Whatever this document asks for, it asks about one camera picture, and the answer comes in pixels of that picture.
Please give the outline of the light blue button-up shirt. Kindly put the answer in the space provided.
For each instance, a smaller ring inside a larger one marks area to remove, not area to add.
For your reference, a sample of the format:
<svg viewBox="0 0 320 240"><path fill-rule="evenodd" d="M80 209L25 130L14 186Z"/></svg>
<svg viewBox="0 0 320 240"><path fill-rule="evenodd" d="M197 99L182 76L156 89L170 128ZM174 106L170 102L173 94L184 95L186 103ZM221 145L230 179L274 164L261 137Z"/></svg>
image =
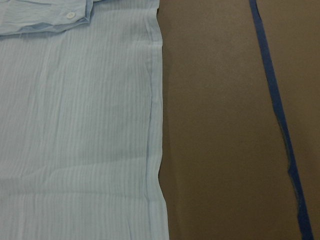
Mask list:
<svg viewBox="0 0 320 240"><path fill-rule="evenodd" d="M159 5L1 1L1 239L169 238Z"/></svg>

